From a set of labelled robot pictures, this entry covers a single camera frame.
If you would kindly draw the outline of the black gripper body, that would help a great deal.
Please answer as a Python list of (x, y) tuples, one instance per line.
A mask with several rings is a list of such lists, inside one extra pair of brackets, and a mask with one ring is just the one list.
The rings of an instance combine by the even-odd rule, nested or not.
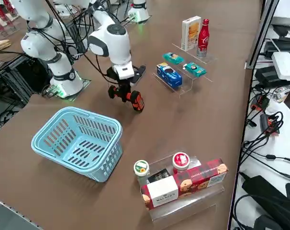
[(142, 75), (144, 74), (145, 70), (146, 70), (146, 66), (141, 65), (139, 67), (134, 66), (133, 65), (133, 69), (134, 69), (134, 76), (128, 79), (124, 79), (121, 80), (119, 79), (119, 76), (117, 75), (117, 73), (115, 73), (115, 71), (112, 69), (112, 67), (109, 67), (107, 69), (107, 77), (115, 80), (117, 82), (117, 84), (119, 85), (129, 85), (130, 87), (133, 87), (134, 85), (136, 85), (142, 78)]

